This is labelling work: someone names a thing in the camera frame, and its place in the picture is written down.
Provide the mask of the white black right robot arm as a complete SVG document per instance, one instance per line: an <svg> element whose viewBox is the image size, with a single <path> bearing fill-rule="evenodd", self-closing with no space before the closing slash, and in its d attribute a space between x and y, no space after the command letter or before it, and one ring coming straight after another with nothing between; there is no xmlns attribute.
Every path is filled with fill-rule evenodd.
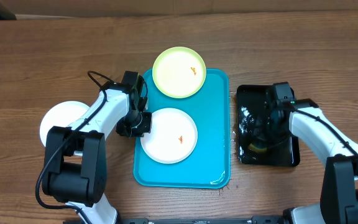
<svg viewBox="0 0 358 224"><path fill-rule="evenodd" d="M319 203L288 209L284 223L358 223L358 143L338 130L314 101L277 101L247 122L264 143L280 136L301 139L324 165Z"/></svg>

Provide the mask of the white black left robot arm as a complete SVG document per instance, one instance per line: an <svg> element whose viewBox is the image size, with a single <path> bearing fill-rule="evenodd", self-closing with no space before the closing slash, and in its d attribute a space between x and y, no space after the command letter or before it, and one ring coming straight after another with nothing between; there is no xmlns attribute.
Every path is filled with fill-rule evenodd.
<svg viewBox="0 0 358 224"><path fill-rule="evenodd" d="M106 82L90 109L68 127L52 127L44 167L35 187L37 202L51 210L72 209L83 223L118 223L119 213L104 191L106 138L112 130L129 138L151 129L145 111L147 85Z"/></svg>

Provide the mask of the green yellow sponge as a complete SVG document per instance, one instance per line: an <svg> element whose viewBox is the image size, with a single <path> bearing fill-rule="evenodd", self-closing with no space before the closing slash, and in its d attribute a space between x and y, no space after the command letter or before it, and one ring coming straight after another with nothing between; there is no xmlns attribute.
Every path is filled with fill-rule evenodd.
<svg viewBox="0 0 358 224"><path fill-rule="evenodd" d="M267 146L265 143L253 142L248 145L248 150L254 151L256 153L265 153L267 152Z"/></svg>

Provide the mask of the white plate with stain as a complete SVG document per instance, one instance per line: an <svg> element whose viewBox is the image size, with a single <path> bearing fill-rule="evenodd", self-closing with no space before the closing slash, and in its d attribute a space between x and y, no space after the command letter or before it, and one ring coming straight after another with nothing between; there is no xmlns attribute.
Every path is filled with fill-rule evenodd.
<svg viewBox="0 0 358 224"><path fill-rule="evenodd" d="M152 113L151 132L140 138L144 152L154 161L174 164L185 160L195 149L198 130L193 119L176 108Z"/></svg>

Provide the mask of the light green plate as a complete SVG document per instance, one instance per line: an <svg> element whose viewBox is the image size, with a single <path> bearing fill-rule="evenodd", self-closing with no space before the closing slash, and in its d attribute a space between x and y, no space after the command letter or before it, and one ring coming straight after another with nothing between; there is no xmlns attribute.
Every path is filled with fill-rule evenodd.
<svg viewBox="0 0 358 224"><path fill-rule="evenodd" d="M206 65L199 53L188 47L164 50L152 67L157 89L171 98L187 98L197 93L206 80Z"/></svg>

